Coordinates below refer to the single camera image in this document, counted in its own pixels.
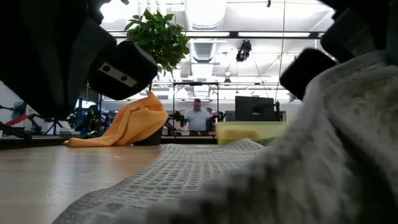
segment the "cable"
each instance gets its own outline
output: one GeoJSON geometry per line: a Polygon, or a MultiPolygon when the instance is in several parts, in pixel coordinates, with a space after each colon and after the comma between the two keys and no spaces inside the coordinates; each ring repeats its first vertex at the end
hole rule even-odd
{"type": "Polygon", "coordinates": [[[262,82],[262,87],[264,87],[264,90],[266,91],[266,95],[269,98],[268,91],[267,91],[266,87],[264,86],[264,81],[262,80],[262,76],[260,74],[259,67],[257,66],[256,57],[254,56],[254,53],[252,53],[252,54],[253,54],[254,64],[256,65],[257,73],[259,74],[259,77],[260,77],[261,82],[262,82]]]}
{"type": "Polygon", "coordinates": [[[284,23],[283,23],[283,31],[282,31],[282,47],[280,50],[280,64],[279,64],[279,78],[278,78],[278,85],[276,86],[275,92],[275,100],[277,100],[278,89],[280,84],[280,74],[282,73],[282,61],[283,61],[283,54],[284,54],[284,44],[285,44],[285,20],[286,20],[286,0],[284,0],[284,23]]]}
{"type": "Polygon", "coordinates": [[[236,61],[236,82],[238,82],[238,61],[236,61]]]}

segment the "green plant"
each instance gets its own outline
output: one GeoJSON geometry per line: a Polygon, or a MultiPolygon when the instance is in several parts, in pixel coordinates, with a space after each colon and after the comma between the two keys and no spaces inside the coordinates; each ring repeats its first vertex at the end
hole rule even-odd
{"type": "Polygon", "coordinates": [[[157,62],[159,72],[172,72],[173,68],[189,54],[189,38],[182,34],[183,27],[172,24],[173,14],[163,16],[159,11],[151,14],[145,10],[143,16],[133,16],[124,30],[127,40],[133,41],[157,62]]]}

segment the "wooden table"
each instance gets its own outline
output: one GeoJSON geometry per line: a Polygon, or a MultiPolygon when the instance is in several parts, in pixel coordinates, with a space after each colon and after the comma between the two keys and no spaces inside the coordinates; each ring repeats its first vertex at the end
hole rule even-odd
{"type": "Polygon", "coordinates": [[[135,174],[159,152],[160,146],[0,151],[1,223],[52,223],[76,199],[135,174]]]}

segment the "black monitor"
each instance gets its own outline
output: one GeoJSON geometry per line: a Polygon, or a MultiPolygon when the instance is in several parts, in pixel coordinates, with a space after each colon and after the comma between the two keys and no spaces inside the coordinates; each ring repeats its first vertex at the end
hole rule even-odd
{"type": "Polygon", "coordinates": [[[273,98],[235,96],[236,121],[278,121],[273,98]]]}

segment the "orange cloth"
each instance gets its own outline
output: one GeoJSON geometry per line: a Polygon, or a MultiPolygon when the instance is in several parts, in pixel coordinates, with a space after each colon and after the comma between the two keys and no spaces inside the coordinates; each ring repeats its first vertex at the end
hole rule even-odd
{"type": "Polygon", "coordinates": [[[116,115],[112,126],[99,138],[71,138],[71,147],[123,146],[143,140],[159,130],[166,122],[167,112],[153,94],[126,105],[116,115]]]}

